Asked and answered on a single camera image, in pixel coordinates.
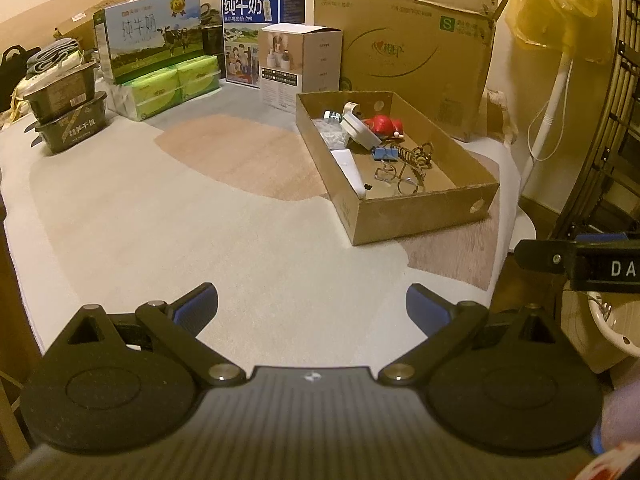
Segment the wooden headboard panel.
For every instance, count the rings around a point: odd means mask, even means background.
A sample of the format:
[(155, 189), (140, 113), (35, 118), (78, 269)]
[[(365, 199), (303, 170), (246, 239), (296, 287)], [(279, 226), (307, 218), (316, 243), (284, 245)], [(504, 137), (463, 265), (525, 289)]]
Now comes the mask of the wooden headboard panel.
[(1, 52), (13, 46), (43, 47), (53, 40), (55, 26), (102, 0), (50, 0), (1, 23)]

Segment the shallow cardboard tray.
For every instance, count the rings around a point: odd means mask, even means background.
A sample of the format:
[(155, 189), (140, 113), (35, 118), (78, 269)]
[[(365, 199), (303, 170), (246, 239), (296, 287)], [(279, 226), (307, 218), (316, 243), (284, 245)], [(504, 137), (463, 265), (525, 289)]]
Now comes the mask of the shallow cardboard tray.
[[(401, 154), (422, 148), (428, 165), (377, 162), (370, 150), (352, 143), (349, 151), (366, 191), (360, 196), (318, 130), (325, 112), (338, 112), (349, 102), (359, 105), (364, 118), (400, 120)], [(480, 221), (498, 192), (499, 181), (485, 166), (394, 92), (299, 93), (295, 121), (354, 246)]]

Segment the clear plastic box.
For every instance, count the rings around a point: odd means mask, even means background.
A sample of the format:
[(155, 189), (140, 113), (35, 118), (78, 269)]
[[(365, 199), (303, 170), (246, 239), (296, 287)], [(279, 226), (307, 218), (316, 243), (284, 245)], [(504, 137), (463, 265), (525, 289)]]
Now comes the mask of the clear plastic box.
[(312, 121), (329, 150), (342, 150), (347, 148), (350, 135), (337, 122), (326, 119), (314, 119)]

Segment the upper black crate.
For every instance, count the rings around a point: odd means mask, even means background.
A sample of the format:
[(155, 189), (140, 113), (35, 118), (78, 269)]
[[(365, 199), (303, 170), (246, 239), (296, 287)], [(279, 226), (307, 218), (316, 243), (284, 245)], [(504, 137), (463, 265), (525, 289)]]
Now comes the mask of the upper black crate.
[(46, 84), (37, 84), (24, 95), (40, 124), (52, 122), (94, 98), (95, 62), (78, 65)]

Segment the green white small jar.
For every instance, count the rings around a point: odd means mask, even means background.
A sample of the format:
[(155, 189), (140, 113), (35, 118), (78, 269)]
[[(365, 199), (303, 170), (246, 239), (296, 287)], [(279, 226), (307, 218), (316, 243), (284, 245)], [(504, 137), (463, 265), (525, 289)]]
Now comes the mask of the green white small jar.
[(333, 110), (326, 110), (323, 113), (322, 119), (331, 124), (338, 124), (342, 120), (342, 114), (334, 112)]

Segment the white fan stand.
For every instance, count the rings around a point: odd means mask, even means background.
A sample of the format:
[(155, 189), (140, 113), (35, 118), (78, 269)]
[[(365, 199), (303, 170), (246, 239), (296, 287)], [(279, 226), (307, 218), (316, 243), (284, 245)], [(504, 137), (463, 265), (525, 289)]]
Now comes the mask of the white fan stand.
[[(558, 72), (555, 75), (553, 87), (547, 102), (541, 107), (537, 115), (532, 119), (526, 131), (526, 145), (528, 156), (521, 172), (520, 196), (523, 196), (526, 185), (532, 176), (537, 164), (549, 160), (559, 149), (563, 140), (566, 122), (566, 110), (568, 101), (568, 89), (570, 77), (574, 65), (574, 54), (564, 50), (561, 54)], [(561, 110), (560, 133), (554, 148), (548, 155), (543, 155), (542, 150), (547, 143), (551, 129), (556, 123), (556, 115)], [(515, 215), (514, 227), (509, 243), (509, 252), (513, 254), (521, 240), (534, 240), (537, 232), (533, 220), (518, 206)]]

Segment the large brown cardboard box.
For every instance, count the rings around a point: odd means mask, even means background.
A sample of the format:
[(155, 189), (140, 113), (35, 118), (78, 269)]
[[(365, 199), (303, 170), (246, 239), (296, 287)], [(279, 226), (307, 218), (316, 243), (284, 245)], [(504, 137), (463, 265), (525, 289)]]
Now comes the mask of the large brown cardboard box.
[(394, 92), (466, 141), (507, 2), (314, 0), (314, 22), (343, 33), (341, 90)]

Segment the red white toy figure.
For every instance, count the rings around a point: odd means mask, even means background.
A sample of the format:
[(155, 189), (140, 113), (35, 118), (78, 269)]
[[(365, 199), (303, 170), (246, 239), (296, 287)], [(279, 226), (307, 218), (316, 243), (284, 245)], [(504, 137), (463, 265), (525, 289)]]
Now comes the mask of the red white toy figure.
[(362, 122), (381, 140), (404, 138), (404, 125), (400, 119), (378, 114), (372, 118), (363, 119)]

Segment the blue milk carton box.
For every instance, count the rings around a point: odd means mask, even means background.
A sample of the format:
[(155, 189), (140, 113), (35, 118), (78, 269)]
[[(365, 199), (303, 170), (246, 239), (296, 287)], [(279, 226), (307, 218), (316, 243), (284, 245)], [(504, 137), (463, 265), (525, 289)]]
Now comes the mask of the blue milk carton box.
[(259, 31), (279, 23), (303, 24), (306, 0), (220, 0), (224, 69), (232, 84), (259, 87)]

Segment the blue binder clip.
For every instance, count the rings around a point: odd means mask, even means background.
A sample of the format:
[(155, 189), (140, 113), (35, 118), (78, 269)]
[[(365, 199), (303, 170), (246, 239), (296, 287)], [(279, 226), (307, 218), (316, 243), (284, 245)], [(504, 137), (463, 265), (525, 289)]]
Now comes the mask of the blue binder clip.
[(397, 162), (399, 150), (394, 146), (377, 146), (372, 150), (371, 155), (377, 162)]

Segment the green tissue pack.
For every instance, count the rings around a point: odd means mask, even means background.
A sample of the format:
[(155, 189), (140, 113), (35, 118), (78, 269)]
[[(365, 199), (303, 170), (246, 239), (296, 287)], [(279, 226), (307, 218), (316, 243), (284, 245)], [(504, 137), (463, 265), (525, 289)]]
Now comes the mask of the green tissue pack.
[(216, 56), (202, 55), (134, 78), (107, 85), (107, 107), (134, 122), (142, 122), (186, 101), (219, 88)]

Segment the folded grey clothes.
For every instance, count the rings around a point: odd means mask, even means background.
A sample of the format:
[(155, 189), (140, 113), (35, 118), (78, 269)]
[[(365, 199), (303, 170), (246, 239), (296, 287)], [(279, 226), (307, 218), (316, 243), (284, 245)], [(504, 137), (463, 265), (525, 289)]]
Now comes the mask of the folded grey clothes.
[(73, 38), (61, 38), (33, 54), (26, 62), (26, 78), (32, 78), (50, 70), (53, 66), (80, 51), (79, 42)]

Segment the black crate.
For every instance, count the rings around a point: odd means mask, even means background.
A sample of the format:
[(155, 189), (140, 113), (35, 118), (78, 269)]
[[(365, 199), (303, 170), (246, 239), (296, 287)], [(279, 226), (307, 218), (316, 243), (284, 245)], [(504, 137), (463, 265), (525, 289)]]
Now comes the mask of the black crate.
[(98, 91), (92, 100), (59, 118), (46, 124), (35, 122), (34, 129), (53, 154), (64, 152), (106, 127), (105, 100), (106, 92)]
[(24, 95), (40, 124), (52, 122), (94, 98), (95, 62), (78, 65), (46, 84), (37, 84)]

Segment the green pasture milk box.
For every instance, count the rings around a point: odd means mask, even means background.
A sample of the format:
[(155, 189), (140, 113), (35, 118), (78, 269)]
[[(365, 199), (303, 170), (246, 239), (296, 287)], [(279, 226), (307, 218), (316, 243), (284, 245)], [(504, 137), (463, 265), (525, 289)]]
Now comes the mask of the green pasture milk box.
[(93, 14), (103, 77), (123, 84), (204, 53), (201, 0), (134, 0)]

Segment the white humidifier box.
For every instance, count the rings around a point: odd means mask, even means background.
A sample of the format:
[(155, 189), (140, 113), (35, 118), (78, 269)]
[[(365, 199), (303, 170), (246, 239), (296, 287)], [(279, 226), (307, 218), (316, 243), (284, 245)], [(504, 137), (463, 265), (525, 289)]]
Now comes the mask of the white humidifier box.
[(294, 113), (299, 93), (336, 91), (342, 49), (341, 29), (286, 23), (264, 27), (258, 32), (262, 102)]

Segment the lower black crate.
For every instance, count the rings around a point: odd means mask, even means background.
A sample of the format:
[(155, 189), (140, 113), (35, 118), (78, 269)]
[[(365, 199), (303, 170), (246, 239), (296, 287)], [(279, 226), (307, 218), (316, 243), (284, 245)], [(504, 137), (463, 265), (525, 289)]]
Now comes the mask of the lower black crate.
[(46, 124), (35, 122), (34, 129), (53, 154), (64, 152), (106, 127), (105, 100), (106, 92), (98, 91), (92, 100), (59, 118)]

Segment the black bag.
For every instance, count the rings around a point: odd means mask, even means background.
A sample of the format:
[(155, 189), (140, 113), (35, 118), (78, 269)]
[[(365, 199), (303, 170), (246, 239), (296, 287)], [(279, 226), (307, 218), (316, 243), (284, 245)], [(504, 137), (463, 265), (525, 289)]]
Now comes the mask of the black bag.
[(40, 47), (26, 50), (22, 46), (13, 46), (3, 52), (0, 65), (0, 112), (10, 108), (12, 93), (26, 75), (28, 59), (39, 51)]

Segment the beige plug adapter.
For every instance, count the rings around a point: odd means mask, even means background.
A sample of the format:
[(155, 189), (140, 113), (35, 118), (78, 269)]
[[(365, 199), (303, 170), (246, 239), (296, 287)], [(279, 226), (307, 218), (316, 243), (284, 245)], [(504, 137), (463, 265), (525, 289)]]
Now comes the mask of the beige plug adapter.
[(342, 115), (346, 114), (352, 114), (356, 117), (359, 117), (361, 115), (360, 105), (357, 102), (346, 102), (342, 110)]

